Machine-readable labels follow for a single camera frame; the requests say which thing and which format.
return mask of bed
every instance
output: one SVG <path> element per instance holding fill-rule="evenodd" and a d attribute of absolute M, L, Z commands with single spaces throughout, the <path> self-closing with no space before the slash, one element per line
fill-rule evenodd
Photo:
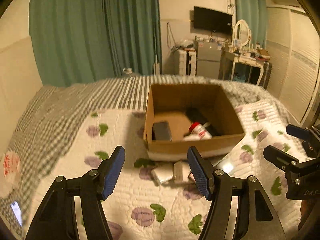
<path fill-rule="evenodd" d="M 286 200 L 284 173 L 262 158 L 263 147 L 272 144 L 301 162 L 307 160 L 299 141 L 285 133 L 290 120 L 283 105 L 262 88 L 246 83 L 159 75 L 107 79 L 68 88 L 43 86 L 36 93 L 7 148 L 20 157 L 21 182 L 7 198 L 0 198 L 1 217 L 17 239 L 26 235 L 55 177 L 82 176 L 110 157 L 117 145 L 126 150 L 125 164 L 113 195 L 102 203 L 114 239 L 198 238 L 210 203 L 196 186 L 158 187 L 150 177 L 157 163 L 134 165 L 137 159 L 148 158 L 141 129 L 148 88 L 153 83 L 216 83 L 224 88 L 246 131 L 244 139 L 224 159 L 234 164 L 230 175 L 256 175 L 287 236 L 295 233 L 301 202 Z M 10 207 L 14 201 L 22 211 L 22 227 Z M 154 215 L 157 210 L 165 215 Z M 230 224 L 235 215 L 236 199 Z M 86 239 L 78 198 L 76 217 L 80 239 Z M 232 238 L 231 231 L 232 226 L 228 227 L 227 239 Z"/>

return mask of mini fridge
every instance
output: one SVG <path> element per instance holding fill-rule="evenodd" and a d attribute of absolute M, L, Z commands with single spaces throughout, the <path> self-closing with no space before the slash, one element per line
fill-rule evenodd
<path fill-rule="evenodd" d="M 197 76 L 218 79 L 221 50 L 217 42 L 198 42 Z"/>

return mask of purple flower pattern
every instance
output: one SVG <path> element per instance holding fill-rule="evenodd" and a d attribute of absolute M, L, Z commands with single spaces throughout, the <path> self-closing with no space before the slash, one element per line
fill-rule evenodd
<path fill-rule="evenodd" d="M 287 179 L 285 178 L 284 174 L 280 177 L 280 182 L 281 182 L 281 186 L 282 186 L 282 187 L 288 188 L 288 181 L 287 181 Z"/>
<path fill-rule="evenodd" d="M 280 151 L 282 151 L 284 149 L 283 144 L 279 143 L 279 142 L 275 142 L 272 146 L 277 148 Z"/>
<path fill-rule="evenodd" d="M 263 110 L 259 110 L 258 117 L 259 117 L 259 120 L 261 120 L 261 119 L 265 119 L 267 115 L 265 114 L 265 112 L 263 112 Z"/>
<path fill-rule="evenodd" d="M 243 106 L 237 106 L 237 107 L 235 108 L 235 111 L 236 111 L 237 114 L 241 113 L 242 110 L 243 110 Z"/>
<path fill-rule="evenodd" d="M 96 125 L 90 125 L 87 128 L 87 134 L 92 138 L 99 136 L 100 135 L 100 128 Z"/>
<path fill-rule="evenodd" d="M 133 112 L 132 114 L 136 118 L 144 118 L 144 116 L 146 115 L 146 113 L 144 112 Z"/>
<path fill-rule="evenodd" d="M 120 236 L 123 233 L 122 226 L 111 221 L 107 221 L 107 223 L 112 234 L 113 240 L 119 240 Z"/>
<path fill-rule="evenodd" d="M 240 159 L 243 163 L 252 163 L 252 161 L 253 161 L 252 154 L 250 154 L 249 152 L 243 152 L 243 153 L 241 153 L 239 159 Z"/>
<path fill-rule="evenodd" d="M 192 185 L 188 185 L 183 189 L 182 192 L 183 196 L 186 199 L 191 199 L 191 200 L 197 200 L 202 198 L 203 196 L 200 194 L 198 188 L 196 185 L 192 184 Z"/>
<path fill-rule="evenodd" d="M 143 126 L 137 131 L 137 135 L 140 139 L 143 139 L 143 131 L 144 131 Z"/>
<path fill-rule="evenodd" d="M 262 131 L 257 135 L 257 141 L 261 142 L 263 139 L 265 139 L 268 136 L 268 134 L 269 133 L 267 131 Z"/>
<path fill-rule="evenodd" d="M 151 174 L 151 171 L 155 168 L 155 166 L 148 166 L 146 168 L 141 168 L 139 172 L 140 179 L 144 180 L 152 180 L 153 176 Z"/>
<path fill-rule="evenodd" d="M 86 158 L 84 158 L 84 163 L 92 168 L 98 168 L 101 162 L 102 159 L 94 156 L 87 156 Z"/>
<path fill-rule="evenodd" d="M 131 218 L 135 220 L 138 225 L 142 227 L 149 227 L 155 220 L 155 215 L 149 208 L 137 207 L 132 210 Z"/>

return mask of wall-mounted tv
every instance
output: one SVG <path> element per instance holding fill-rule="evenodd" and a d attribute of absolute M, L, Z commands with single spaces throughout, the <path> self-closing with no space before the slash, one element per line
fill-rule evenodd
<path fill-rule="evenodd" d="M 193 28 L 232 35 L 232 15 L 194 6 Z"/>

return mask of red cap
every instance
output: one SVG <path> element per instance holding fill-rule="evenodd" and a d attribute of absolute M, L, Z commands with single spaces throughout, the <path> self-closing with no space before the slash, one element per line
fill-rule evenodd
<path fill-rule="evenodd" d="M 199 122 L 194 122 L 194 123 L 190 126 L 190 128 L 189 128 L 189 132 L 192 132 L 193 129 L 196 128 L 198 125 L 200 125 Z"/>

